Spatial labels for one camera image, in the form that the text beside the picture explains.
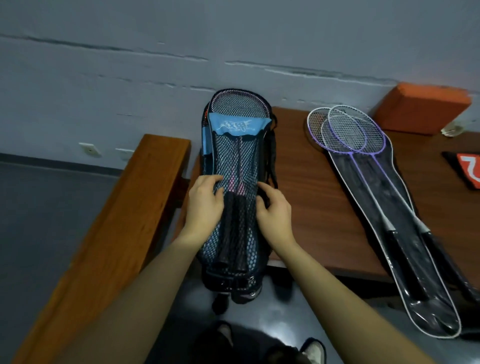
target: black racket handle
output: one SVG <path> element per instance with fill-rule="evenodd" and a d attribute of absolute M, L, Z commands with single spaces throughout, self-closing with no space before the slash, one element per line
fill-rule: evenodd
<path fill-rule="evenodd" d="M 473 288 L 452 257 L 445 251 L 440 240 L 431 231 L 422 233 L 423 241 L 439 268 L 447 275 L 451 283 L 455 284 L 463 297 L 471 302 L 480 303 L 480 293 Z"/>
<path fill-rule="evenodd" d="M 217 268 L 227 268 L 230 263 L 230 234 L 233 229 L 232 212 L 234 206 L 234 194 L 226 192 L 224 195 L 224 210 L 220 235 L 220 246 L 214 265 Z"/>
<path fill-rule="evenodd" d="M 235 258 L 235 270 L 246 273 L 247 262 L 247 201 L 245 196 L 235 196 L 238 211 L 238 246 Z"/>
<path fill-rule="evenodd" d="M 427 297 L 427 294 L 421 285 L 419 277 L 415 273 L 415 269 L 413 268 L 412 263 L 407 258 L 405 250 L 402 248 L 402 245 L 398 240 L 398 232 L 396 230 L 387 231 L 386 239 L 388 246 L 394 253 L 395 259 L 402 267 L 402 272 L 405 276 L 406 285 L 410 290 L 410 294 L 415 299 L 425 299 Z"/>

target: gray floor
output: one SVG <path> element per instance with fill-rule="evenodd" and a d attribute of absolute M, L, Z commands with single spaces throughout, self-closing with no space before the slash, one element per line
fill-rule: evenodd
<path fill-rule="evenodd" d="M 0 364 L 11 361 L 116 180 L 0 162 Z M 148 363 L 184 363 L 195 336 L 216 320 L 214 295 L 197 272 L 185 280 Z M 480 363 L 478 343 L 432 339 L 403 312 L 377 310 L 438 363 Z M 328 363 L 341 363 L 296 285 L 279 287 L 267 276 L 256 300 L 230 303 L 221 318 L 233 324 L 246 357 L 259 357 L 279 341 L 300 347 L 311 336 L 324 342 Z"/>

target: forearm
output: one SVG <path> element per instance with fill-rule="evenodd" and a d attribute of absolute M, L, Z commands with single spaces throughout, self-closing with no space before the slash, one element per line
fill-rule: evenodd
<path fill-rule="evenodd" d="M 346 364 L 434 363 L 296 243 L 276 252 Z"/>
<path fill-rule="evenodd" d="M 161 252 L 57 363 L 143 363 L 197 249 L 180 237 Z"/>

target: purple badminton racket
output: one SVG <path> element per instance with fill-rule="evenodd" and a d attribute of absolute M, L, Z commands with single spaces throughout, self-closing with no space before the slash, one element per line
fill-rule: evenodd
<path fill-rule="evenodd" d="M 372 201 L 380 214 L 381 221 L 385 228 L 385 239 L 388 243 L 388 246 L 390 249 L 392 249 L 397 259 L 402 262 L 402 266 L 406 269 L 404 273 L 408 275 L 408 280 L 415 285 L 411 288 L 419 297 L 425 297 L 425 291 L 421 286 L 417 275 L 415 274 L 415 269 L 408 261 L 407 254 L 398 241 L 398 231 L 380 207 L 380 204 L 375 198 L 375 195 L 370 189 L 365 176 L 363 175 L 360 167 L 357 164 L 357 161 L 355 160 L 355 157 L 353 156 L 357 150 L 363 150 L 368 145 L 367 134 L 365 133 L 365 130 L 362 129 L 358 124 L 353 123 L 353 126 L 350 129 L 345 128 L 345 130 L 339 132 L 343 138 L 348 139 L 348 142 L 355 147 L 355 150 L 349 148 L 340 142 L 339 137 L 337 136 L 338 134 L 335 135 L 333 133 L 328 122 L 329 113 L 329 108 L 317 108 L 308 114 L 307 126 L 310 135 L 323 149 L 334 153 L 349 155 L 361 181 L 363 182 L 363 185 L 365 186 L 365 189 L 372 198 Z"/>
<path fill-rule="evenodd" d="M 380 129 L 377 123 L 375 123 L 367 114 L 347 105 L 338 105 L 331 108 L 328 112 L 327 118 L 329 129 L 342 146 L 346 147 L 351 152 L 368 155 L 373 158 L 380 171 L 382 171 L 382 174 L 388 180 L 390 186 L 392 186 L 396 195 L 400 198 L 402 204 L 412 216 L 427 248 L 442 262 L 443 266 L 448 269 L 452 281 L 459 287 L 465 298 L 480 303 L 479 293 L 471 286 L 452 258 L 443 249 L 438 238 L 436 238 L 432 234 L 432 231 L 418 218 L 411 205 L 407 203 L 404 197 L 400 194 L 376 158 L 376 155 L 382 153 L 386 146 L 386 136 L 382 129 Z M 359 140 L 363 137 L 365 138 L 365 145 L 359 143 Z"/>

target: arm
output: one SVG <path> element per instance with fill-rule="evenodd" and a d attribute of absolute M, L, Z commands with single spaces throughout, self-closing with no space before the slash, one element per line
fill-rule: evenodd
<path fill-rule="evenodd" d="M 189 192 L 185 227 L 178 238 L 139 274 L 56 361 L 143 363 L 163 327 L 195 254 L 223 211 L 222 176 L 200 176 Z"/>
<path fill-rule="evenodd" d="M 262 234 L 283 260 L 346 364 L 433 364 L 434 361 L 295 242 L 291 206 L 265 183 L 271 205 L 257 197 Z"/>

